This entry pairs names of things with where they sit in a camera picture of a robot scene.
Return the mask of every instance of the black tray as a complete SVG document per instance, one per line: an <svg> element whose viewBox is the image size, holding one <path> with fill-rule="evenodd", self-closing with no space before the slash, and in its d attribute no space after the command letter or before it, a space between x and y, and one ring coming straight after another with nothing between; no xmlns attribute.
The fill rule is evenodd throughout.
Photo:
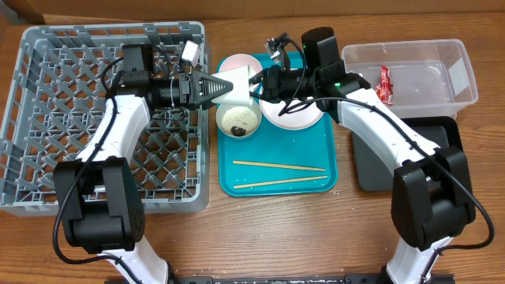
<svg viewBox="0 0 505 284"><path fill-rule="evenodd" d="M403 121L441 148L456 146L463 151L456 121L449 117L405 118ZM393 177L382 160L355 133L351 133L357 182L366 192L392 190Z"/></svg>

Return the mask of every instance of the gray dish rack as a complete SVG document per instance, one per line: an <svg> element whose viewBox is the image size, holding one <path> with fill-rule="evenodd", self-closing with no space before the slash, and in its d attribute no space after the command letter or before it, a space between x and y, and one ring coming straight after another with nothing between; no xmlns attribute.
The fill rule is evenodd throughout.
<svg viewBox="0 0 505 284"><path fill-rule="evenodd" d="M39 26L22 37L0 131L0 210L56 215L52 172L73 160L105 110L99 75L121 45L150 43L172 53L186 40L202 49L196 69L209 73L211 52L199 22ZM157 76L167 72L155 53ZM122 69L115 66L107 83ZM208 112L157 110L135 147L130 169L146 213L198 212L208 205ZM105 192L84 197L106 199Z"/></svg>

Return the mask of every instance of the teal tray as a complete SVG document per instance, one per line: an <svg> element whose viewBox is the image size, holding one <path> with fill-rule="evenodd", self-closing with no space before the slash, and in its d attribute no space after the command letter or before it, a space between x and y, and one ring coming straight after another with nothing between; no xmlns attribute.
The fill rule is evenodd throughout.
<svg viewBox="0 0 505 284"><path fill-rule="evenodd" d="M288 55L292 68L302 67L298 53L290 52ZM263 68L274 65L267 54L252 54L252 56L260 61ZM263 116L260 127L244 140L228 137L218 130L221 187L231 196L240 197L330 190L339 177L332 123L330 116L325 114L315 125L293 131L280 129ZM236 165L233 164L234 160L319 167L326 169L326 172ZM235 185L322 175L326 175L327 178L234 189Z"/></svg>

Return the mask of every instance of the chopsticks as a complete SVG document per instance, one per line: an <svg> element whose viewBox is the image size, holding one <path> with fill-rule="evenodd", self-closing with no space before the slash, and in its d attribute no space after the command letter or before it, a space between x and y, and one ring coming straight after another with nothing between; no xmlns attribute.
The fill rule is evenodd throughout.
<svg viewBox="0 0 505 284"><path fill-rule="evenodd" d="M281 180L281 181L265 181L265 182L257 182L257 183L247 184L247 185L235 185L234 189L244 189L244 188L249 188L249 187L254 187L254 186L262 186L262 185L278 185L278 184L297 182L297 181L314 181L314 180L323 179L323 178L327 178L327 176L300 177L300 178L291 178L291 179L286 179L286 180Z"/></svg>
<svg viewBox="0 0 505 284"><path fill-rule="evenodd" d="M323 168L316 168L316 167L310 167L310 166L292 166L292 165L283 165L283 164L276 164L276 163L234 161L234 164L246 165L246 166L266 166L266 167L275 167L275 168L291 169L291 170L326 171L326 169L323 169ZM251 188L254 186L263 186L263 185L278 185L278 184L289 183L289 182L298 182L298 181L315 181L315 180L323 179L323 178L327 178L327 176L299 177L299 178L291 178L291 179L280 180L280 181L264 181L264 182L251 183L251 184L247 184L247 185L235 185L234 189L244 189L244 188Z"/></svg>
<svg viewBox="0 0 505 284"><path fill-rule="evenodd" d="M326 171L326 169L315 168L315 167L310 167L310 166L291 166L291 165L282 165L282 164L274 164L274 163L259 163L259 162L247 162L247 161L234 161L234 164L247 165L247 166L267 166L267 167L276 167L276 168L292 169L292 170Z"/></svg>

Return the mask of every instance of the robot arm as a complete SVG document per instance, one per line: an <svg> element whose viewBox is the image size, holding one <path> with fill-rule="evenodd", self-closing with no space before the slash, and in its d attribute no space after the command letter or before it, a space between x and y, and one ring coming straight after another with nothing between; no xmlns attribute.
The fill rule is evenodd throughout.
<svg viewBox="0 0 505 284"><path fill-rule="evenodd" d="M268 53L282 64L255 75L249 83L262 82L264 92L251 95L271 103L289 102L293 94L301 101L313 97L312 103L335 122L355 132L381 158L394 176L391 216L401 237L393 259L383 269L382 283L428 281L431 256L475 219L475 207L468 196L456 189L378 111L387 115L422 151L446 167L471 192L465 155L455 148L440 149L436 143L417 134L380 102L366 80L346 73L331 28L315 28L301 37L304 47L301 55L305 56L308 71L305 77L302 69L285 68L289 65L283 50L285 44L282 44L286 37L282 34L268 40Z"/></svg>
<svg viewBox="0 0 505 284"><path fill-rule="evenodd" d="M187 42L186 46L190 48L182 51L181 59L195 64L197 45ZM62 223L69 244L90 254L123 260L125 266L108 259L130 283L135 282L130 277L134 275L142 283L165 284L174 278L170 277L170 265L156 255L144 236L144 207L129 169L133 150L155 108L207 109L214 105L212 100L232 91L233 84L198 72L182 72L177 79L153 79L151 46L125 45L123 54L125 72L121 86L110 88L114 101L107 100L98 129L76 160L60 162L55 167L54 184L58 204L61 206L68 199ZM248 80L246 73L242 80ZM100 151L92 156L97 146ZM90 166L71 192L77 172L89 159ZM81 195L93 194L96 189L105 189L107 200L84 202Z"/></svg>

